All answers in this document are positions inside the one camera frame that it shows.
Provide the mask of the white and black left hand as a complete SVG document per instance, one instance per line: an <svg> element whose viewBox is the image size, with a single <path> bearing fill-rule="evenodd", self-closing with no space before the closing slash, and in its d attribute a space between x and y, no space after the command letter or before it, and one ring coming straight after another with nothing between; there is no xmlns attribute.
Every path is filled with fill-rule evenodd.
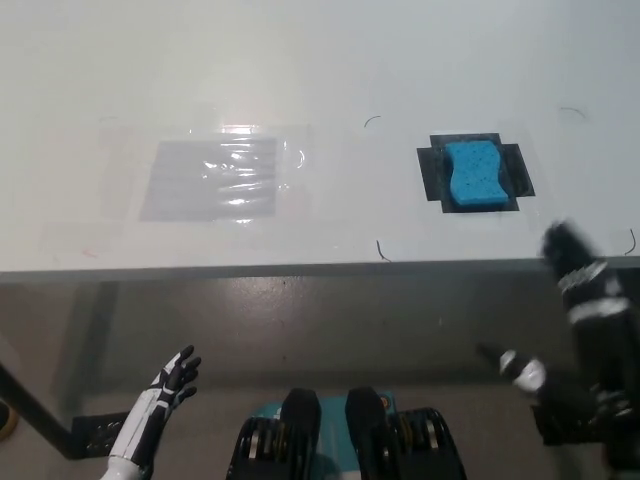
<svg viewBox="0 0 640 480"><path fill-rule="evenodd" d="M193 357L188 345L161 368L154 380L139 395L111 449L110 457L127 460L139 469L153 463L166 424L172 413L197 388L200 357Z"/></svg>

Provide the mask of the black right hand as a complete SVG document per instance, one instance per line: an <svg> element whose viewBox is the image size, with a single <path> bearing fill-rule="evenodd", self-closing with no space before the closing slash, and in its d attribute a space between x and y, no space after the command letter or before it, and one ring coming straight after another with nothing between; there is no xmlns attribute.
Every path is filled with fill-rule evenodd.
<svg viewBox="0 0 640 480"><path fill-rule="evenodd" d="M541 252L561 295L577 376L495 343L479 344L478 353L541 413L602 430L638 429L639 314L618 274L568 221L545 231Z"/></svg>

